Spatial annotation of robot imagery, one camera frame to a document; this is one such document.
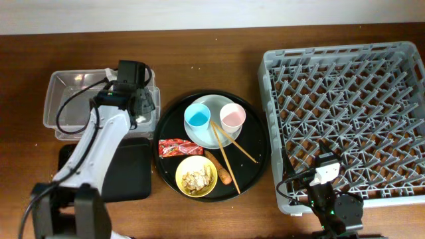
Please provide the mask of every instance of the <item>pink cup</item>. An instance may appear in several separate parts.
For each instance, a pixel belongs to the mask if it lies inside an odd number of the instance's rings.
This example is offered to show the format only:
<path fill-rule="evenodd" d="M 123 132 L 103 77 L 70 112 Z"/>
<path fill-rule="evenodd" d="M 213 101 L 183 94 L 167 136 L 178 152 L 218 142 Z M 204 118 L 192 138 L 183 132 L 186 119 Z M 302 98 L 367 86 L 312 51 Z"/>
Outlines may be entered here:
<path fill-rule="evenodd" d="M 227 133 L 234 133 L 238 131 L 245 122 L 245 119 L 245 109 L 238 104 L 230 103 L 221 108 L 221 128 L 223 128 Z"/>

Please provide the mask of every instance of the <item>red snack package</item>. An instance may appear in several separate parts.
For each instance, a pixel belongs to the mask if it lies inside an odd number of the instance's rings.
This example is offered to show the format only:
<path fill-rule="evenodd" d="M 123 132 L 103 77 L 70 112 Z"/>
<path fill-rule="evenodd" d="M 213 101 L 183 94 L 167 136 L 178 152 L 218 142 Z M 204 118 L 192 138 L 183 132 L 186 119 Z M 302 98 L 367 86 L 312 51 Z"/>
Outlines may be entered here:
<path fill-rule="evenodd" d="M 159 156 L 171 157 L 178 155 L 204 155 L 204 148 L 183 139 L 160 139 Z"/>

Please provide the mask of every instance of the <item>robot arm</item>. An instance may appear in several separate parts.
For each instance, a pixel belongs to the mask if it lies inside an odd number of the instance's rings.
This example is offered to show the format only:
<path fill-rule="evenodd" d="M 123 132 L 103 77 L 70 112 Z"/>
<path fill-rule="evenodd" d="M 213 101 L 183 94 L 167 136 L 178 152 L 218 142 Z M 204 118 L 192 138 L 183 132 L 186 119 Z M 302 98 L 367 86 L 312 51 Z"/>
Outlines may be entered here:
<path fill-rule="evenodd" d="M 276 190 L 283 197 L 311 208 L 323 229 L 321 232 L 314 232 L 314 238 L 358 238 L 357 231 L 363 228 L 363 200 L 352 193 L 333 190 L 331 182 L 338 176 L 342 160 L 322 141 L 319 141 L 319 147 L 322 154 L 314 159 L 314 166 L 301 173 L 294 171 L 284 151 L 284 171 L 287 179 L 282 179 Z M 306 189 L 308 203 L 292 199 L 280 192 L 280 185 L 292 182 L 296 182 L 296 185 L 293 185 L 296 190 Z"/>
<path fill-rule="evenodd" d="M 33 209 L 37 239 L 128 239 L 112 232 L 100 194 L 106 172 L 122 138 L 131 128 L 137 127 L 137 117 L 155 109 L 145 89 L 145 69 L 151 76 L 150 69 L 144 63 L 120 61 L 117 80 L 109 83 L 91 100 L 93 108 L 88 124 L 70 159 L 54 176 L 52 183 L 34 187 L 31 193 L 33 199 L 23 222 Z M 60 212 L 60 208 L 68 206 L 74 207 L 74 215 Z"/>
<path fill-rule="evenodd" d="M 94 110 L 90 113 L 87 128 L 76 149 L 65 166 L 53 177 L 53 181 L 58 181 L 69 174 L 88 147 L 96 127 Z M 87 183 L 102 194 L 102 185 L 112 157 L 122 138 L 129 131 L 131 123 L 128 111 L 120 110 L 117 106 L 100 106 L 99 116 L 100 129 L 90 152 L 77 172 L 62 182 L 61 187 L 78 188 Z"/>

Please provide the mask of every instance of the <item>yellow bowl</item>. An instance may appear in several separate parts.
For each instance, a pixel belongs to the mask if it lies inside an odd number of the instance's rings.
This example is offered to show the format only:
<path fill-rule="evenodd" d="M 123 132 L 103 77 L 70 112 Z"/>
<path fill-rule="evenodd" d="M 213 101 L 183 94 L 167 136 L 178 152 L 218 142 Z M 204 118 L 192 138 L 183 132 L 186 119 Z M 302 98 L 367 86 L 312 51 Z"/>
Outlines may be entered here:
<path fill-rule="evenodd" d="M 210 183 L 209 186 L 202 189 L 198 194 L 191 195 L 189 194 L 189 191 L 187 189 L 183 188 L 183 175 L 185 175 L 187 172 L 193 172 L 198 171 L 204 168 L 204 165 L 209 165 L 212 171 L 212 175 L 214 177 L 214 180 L 212 183 Z M 217 184 L 217 169 L 214 166 L 213 162 L 211 162 L 209 159 L 203 156 L 190 156 L 186 159 L 184 159 L 179 166 L 177 167 L 177 170 L 175 172 L 175 182 L 177 183 L 178 188 L 182 193 L 189 197 L 203 197 L 207 194 L 209 194 Z"/>

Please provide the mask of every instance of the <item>blue cup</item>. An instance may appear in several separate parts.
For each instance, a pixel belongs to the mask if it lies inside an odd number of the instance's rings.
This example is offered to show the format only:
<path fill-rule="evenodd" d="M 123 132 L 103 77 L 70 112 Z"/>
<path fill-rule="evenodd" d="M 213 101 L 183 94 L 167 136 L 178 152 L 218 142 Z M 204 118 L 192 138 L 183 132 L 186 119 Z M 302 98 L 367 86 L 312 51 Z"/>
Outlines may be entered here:
<path fill-rule="evenodd" d="M 193 131 L 207 130 L 210 119 L 210 109 L 204 104 L 191 104 L 185 110 L 185 122 Z"/>

